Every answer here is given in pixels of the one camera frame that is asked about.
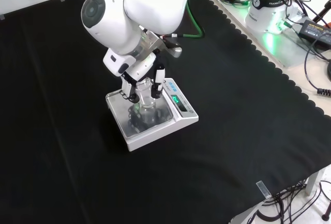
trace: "green cable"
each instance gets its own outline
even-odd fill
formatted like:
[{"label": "green cable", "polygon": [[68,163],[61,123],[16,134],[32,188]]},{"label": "green cable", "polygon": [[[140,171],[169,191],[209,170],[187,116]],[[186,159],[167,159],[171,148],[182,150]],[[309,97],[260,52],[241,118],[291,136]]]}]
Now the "green cable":
[{"label": "green cable", "polygon": [[185,6],[187,12],[188,12],[188,15],[190,16],[191,18],[191,21],[193,22],[194,26],[196,27],[196,29],[198,30],[199,34],[197,35],[192,35],[192,34],[183,34],[183,37],[188,37],[188,38],[201,38],[203,37],[203,32],[202,30],[200,29],[199,25],[197,24],[197,22],[195,21],[192,13],[191,13],[191,10],[190,10],[190,7],[188,6],[188,3],[186,3],[186,6]]}]

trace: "table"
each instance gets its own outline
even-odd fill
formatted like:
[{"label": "table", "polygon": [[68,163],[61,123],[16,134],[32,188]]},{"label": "table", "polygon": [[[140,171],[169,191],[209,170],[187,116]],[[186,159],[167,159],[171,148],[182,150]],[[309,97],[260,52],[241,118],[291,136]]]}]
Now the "table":
[{"label": "table", "polygon": [[[211,0],[213,3],[219,8],[224,9],[224,7],[217,1]],[[283,73],[289,76],[290,80],[293,80],[297,86],[302,89],[302,92],[305,93],[310,100],[314,101],[317,107],[321,108],[324,114],[331,116],[331,100],[328,97],[319,96],[316,94],[316,90],[311,87],[309,82],[306,79],[304,73],[304,66],[299,65],[295,67],[285,68],[281,67],[278,61],[275,60],[272,56],[269,56],[269,53],[265,51],[263,46],[260,46],[254,41],[254,37],[250,37],[250,35],[245,32],[240,26],[236,25],[235,20],[232,19],[231,16],[228,16],[228,19],[231,20],[237,29],[239,29],[243,34],[251,38],[252,44],[257,47],[257,49],[266,57],[268,57],[269,61],[273,62],[277,68],[282,69]],[[323,53],[324,56],[327,58],[331,58],[331,51],[327,51]],[[309,78],[314,82],[315,85],[318,85],[320,88],[330,88],[330,80],[327,77],[326,73],[327,63],[322,61],[321,59],[315,58],[307,62],[307,71],[309,74]],[[306,193],[310,196],[312,195],[318,187],[320,180],[322,179],[323,173],[325,168],[321,169],[320,171],[314,173],[309,177]],[[246,223],[247,220],[250,218],[252,213],[254,213],[262,203],[256,205],[255,207],[249,209],[248,211],[244,212],[236,219],[233,220],[232,223]]]},{"label": "table", "polygon": [[180,59],[162,58],[199,122],[129,153],[104,100],[121,80],[79,21],[84,1],[52,0],[0,22],[8,218],[226,223],[263,201],[256,182],[277,193],[331,163],[330,118],[208,0],[191,0],[205,38],[181,39]]}]

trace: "black power brick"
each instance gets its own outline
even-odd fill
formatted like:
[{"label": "black power brick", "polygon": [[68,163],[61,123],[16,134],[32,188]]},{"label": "black power brick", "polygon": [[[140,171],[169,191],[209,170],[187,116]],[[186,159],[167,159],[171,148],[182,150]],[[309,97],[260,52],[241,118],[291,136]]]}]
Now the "black power brick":
[{"label": "black power brick", "polygon": [[321,38],[318,39],[316,44],[326,47],[326,48],[331,48],[331,29],[321,26],[316,24],[315,22],[306,20],[305,23],[302,25],[302,28],[299,32],[299,36],[302,39],[306,39],[310,42],[314,42],[317,38],[322,36]]}]

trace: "white tabletop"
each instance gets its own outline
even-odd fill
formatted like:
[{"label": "white tabletop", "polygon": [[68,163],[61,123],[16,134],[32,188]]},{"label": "white tabletop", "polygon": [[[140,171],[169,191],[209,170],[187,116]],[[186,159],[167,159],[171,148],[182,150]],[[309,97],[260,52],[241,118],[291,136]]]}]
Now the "white tabletop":
[{"label": "white tabletop", "polygon": [[[211,1],[213,1],[214,4],[218,6],[220,10],[223,9],[222,5],[219,4],[217,0]],[[234,25],[236,25],[230,17],[228,18]],[[247,35],[248,38],[250,38],[249,35],[244,32],[239,26],[236,25],[236,28],[241,30],[242,33],[244,33],[245,35]],[[268,57],[269,61],[273,62],[277,68],[280,68],[284,74],[287,74],[290,80],[293,80],[295,84],[302,89],[302,92],[307,94],[309,99],[315,102],[317,107],[321,108],[326,115],[331,116],[331,97],[317,95],[316,89],[314,89],[306,79],[303,64],[289,69],[280,67],[278,63],[276,63],[263,51],[262,47],[260,47],[254,41],[252,42],[252,44],[255,45],[257,49],[262,52],[262,55]],[[324,56],[326,56],[327,58],[331,58],[331,51],[327,51]],[[326,73],[327,65],[328,64],[325,61],[319,58],[312,59],[307,62],[307,72],[309,79],[318,88],[331,89],[331,81],[328,79]]]}]

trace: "scale display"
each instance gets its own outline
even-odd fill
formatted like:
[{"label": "scale display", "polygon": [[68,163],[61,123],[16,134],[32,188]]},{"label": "scale display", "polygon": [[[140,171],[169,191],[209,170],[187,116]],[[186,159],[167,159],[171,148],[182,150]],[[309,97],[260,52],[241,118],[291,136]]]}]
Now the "scale display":
[{"label": "scale display", "polygon": [[171,97],[172,97],[172,100],[176,103],[176,105],[182,112],[187,112],[187,109],[184,107],[183,103],[180,101],[180,99],[177,95],[171,95]]}]

